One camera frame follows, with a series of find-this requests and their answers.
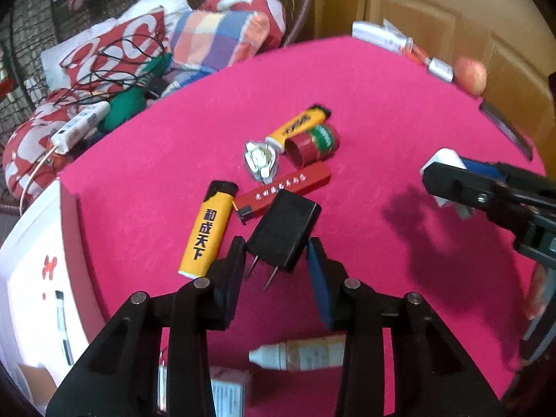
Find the white charger plug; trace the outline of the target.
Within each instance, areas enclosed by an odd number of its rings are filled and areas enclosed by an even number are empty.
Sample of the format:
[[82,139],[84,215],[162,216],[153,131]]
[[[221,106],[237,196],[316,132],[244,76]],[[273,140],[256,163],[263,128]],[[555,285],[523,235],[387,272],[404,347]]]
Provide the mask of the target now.
[[461,192],[461,185],[457,179],[461,171],[467,167],[463,158],[456,151],[449,148],[441,148],[420,169],[420,176],[429,194],[433,196],[439,208],[452,207],[459,219],[470,219],[474,210],[464,203],[452,201]]

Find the small amber dropper bottle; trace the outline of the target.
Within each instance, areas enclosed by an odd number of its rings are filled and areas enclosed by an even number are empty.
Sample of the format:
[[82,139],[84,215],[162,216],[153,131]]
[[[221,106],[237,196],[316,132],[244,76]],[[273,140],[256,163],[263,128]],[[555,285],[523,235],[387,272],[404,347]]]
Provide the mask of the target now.
[[251,363],[274,371],[307,372],[343,365],[346,335],[264,344],[249,352]]

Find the yellow lighter blue characters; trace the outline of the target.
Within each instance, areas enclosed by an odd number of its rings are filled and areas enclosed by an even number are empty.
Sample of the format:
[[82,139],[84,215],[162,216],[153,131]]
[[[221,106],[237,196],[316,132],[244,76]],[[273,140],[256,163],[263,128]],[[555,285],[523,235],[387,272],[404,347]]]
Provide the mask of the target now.
[[195,280],[203,277],[217,258],[230,218],[238,186],[229,181],[212,181],[189,234],[178,274]]

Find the black charger plug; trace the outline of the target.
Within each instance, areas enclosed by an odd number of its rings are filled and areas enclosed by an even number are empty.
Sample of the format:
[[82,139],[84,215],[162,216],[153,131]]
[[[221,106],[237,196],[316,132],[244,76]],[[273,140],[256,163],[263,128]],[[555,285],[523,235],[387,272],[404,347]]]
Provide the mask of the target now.
[[291,273],[307,246],[321,210],[321,205],[311,199],[280,190],[247,242],[247,251],[254,260],[244,278],[250,276],[259,261],[270,265],[272,272],[263,288],[266,292],[279,270]]

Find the yellow lighter with dark print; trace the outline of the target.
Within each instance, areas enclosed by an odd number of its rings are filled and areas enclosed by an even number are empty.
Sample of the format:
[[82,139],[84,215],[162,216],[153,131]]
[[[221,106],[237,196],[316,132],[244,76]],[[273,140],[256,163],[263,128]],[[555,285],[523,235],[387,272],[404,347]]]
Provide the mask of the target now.
[[332,115],[332,111],[325,106],[312,105],[289,122],[266,136],[265,142],[273,147],[278,154],[285,152],[286,140],[303,133],[306,130],[326,122]]

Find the black smartphone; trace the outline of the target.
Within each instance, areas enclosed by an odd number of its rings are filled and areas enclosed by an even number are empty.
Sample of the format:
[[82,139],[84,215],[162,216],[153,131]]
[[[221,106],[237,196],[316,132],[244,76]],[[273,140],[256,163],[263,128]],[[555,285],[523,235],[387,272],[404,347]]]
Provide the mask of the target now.
[[498,127],[499,131],[501,131],[502,134],[504,134],[506,138],[508,138],[508,140],[511,141],[515,147],[517,147],[517,149],[529,162],[532,162],[533,148],[531,143],[499,109],[486,100],[482,100],[479,105],[479,110],[486,116],[486,118],[489,119],[489,121],[493,122],[494,125]]

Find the white storage box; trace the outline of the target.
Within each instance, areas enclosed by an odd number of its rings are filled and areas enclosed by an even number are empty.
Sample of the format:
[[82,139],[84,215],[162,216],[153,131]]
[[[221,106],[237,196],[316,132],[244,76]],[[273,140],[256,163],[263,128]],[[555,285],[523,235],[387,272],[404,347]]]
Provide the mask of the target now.
[[32,407],[44,413],[104,325],[76,198],[55,180],[1,247],[1,363]]

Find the red apple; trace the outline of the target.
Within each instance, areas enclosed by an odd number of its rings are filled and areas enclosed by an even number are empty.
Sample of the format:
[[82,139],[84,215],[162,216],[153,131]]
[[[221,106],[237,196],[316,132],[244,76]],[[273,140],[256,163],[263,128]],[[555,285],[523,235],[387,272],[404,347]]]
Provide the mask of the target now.
[[487,85],[487,70],[482,62],[470,58],[459,57],[453,66],[456,84],[472,96],[481,95]]

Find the magenta table cloth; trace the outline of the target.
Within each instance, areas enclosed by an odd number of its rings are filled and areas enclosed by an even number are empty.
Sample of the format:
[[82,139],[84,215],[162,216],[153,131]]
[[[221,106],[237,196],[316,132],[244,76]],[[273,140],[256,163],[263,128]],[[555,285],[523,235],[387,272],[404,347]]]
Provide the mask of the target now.
[[[172,93],[61,174],[77,198],[99,305],[113,316],[136,292],[163,296],[192,281],[178,274],[189,234],[209,184],[229,181],[238,191],[213,262],[237,236],[246,242],[246,261],[233,321],[206,335],[209,366],[244,363],[252,342],[344,334],[320,318],[307,246],[266,292],[270,265],[259,261],[244,278],[254,260],[247,242],[283,189],[321,205],[310,238],[349,277],[389,296],[421,294],[483,375],[491,360],[514,361],[525,326],[520,267],[532,259],[484,212],[473,209],[461,220],[452,207],[439,208],[419,173],[449,148],[464,163],[506,163],[547,177],[529,137],[518,129],[532,145],[532,162],[482,114],[481,102],[352,37],[263,54]],[[335,127],[338,150],[300,169],[278,154],[274,180],[257,182],[244,163],[245,143],[265,142],[312,105],[332,111],[322,123]],[[341,377],[342,366],[270,370],[257,380],[256,413],[336,415]]]

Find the white multi-port power bank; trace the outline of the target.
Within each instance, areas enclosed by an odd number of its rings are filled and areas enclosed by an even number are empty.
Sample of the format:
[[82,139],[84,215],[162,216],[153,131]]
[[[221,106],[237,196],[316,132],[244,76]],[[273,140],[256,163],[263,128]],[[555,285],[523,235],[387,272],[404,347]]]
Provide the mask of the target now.
[[412,38],[405,36],[385,19],[382,25],[365,21],[353,22],[352,38],[371,43],[397,55],[410,53],[414,45]]

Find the white power strip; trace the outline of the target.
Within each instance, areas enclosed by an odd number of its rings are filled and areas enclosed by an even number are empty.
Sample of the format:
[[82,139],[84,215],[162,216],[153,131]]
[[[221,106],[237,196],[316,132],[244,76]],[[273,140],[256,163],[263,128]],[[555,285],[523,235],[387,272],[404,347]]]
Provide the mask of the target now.
[[56,154],[67,154],[91,130],[95,129],[110,112],[110,103],[98,102],[86,106],[51,137]]

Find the green cloth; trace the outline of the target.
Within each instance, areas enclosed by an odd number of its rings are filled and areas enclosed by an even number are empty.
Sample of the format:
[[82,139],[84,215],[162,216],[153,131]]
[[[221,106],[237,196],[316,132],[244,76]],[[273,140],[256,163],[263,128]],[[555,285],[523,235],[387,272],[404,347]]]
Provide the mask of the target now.
[[171,53],[164,53],[151,59],[140,72],[136,83],[110,101],[110,110],[103,121],[97,125],[97,130],[102,134],[111,133],[146,109],[150,82],[153,78],[162,78],[171,59]]

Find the red white patterned pillow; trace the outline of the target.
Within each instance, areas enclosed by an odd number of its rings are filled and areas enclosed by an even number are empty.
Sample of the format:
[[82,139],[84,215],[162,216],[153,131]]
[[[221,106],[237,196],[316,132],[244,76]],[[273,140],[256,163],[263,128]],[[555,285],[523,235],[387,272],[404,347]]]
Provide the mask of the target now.
[[169,52],[170,37],[188,0],[139,0],[38,54],[46,88],[34,110],[1,143],[8,193],[32,202],[69,163],[52,153],[51,137],[86,106],[111,101],[139,79],[153,58]]

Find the plaid cushion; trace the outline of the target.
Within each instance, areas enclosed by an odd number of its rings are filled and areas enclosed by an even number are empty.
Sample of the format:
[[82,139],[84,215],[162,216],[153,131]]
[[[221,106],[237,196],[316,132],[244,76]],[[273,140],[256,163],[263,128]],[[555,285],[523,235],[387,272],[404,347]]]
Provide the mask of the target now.
[[208,75],[254,57],[270,34],[268,16],[258,11],[185,13],[176,24],[164,97]]

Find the wicker hanging chair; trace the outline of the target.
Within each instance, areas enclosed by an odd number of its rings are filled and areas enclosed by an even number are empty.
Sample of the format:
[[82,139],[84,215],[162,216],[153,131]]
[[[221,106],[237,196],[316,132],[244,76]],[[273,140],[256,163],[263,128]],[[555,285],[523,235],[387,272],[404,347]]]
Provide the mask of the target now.
[[[55,89],[70,83],[60,63],[74,48],[117,23],[162,7],[168,16],[205,0],[1,0],[1,75],[13,89],[1,95],[1,140],[32,115]],[[312,0],[278,0],[286,12],[284,44],[298,38]]]

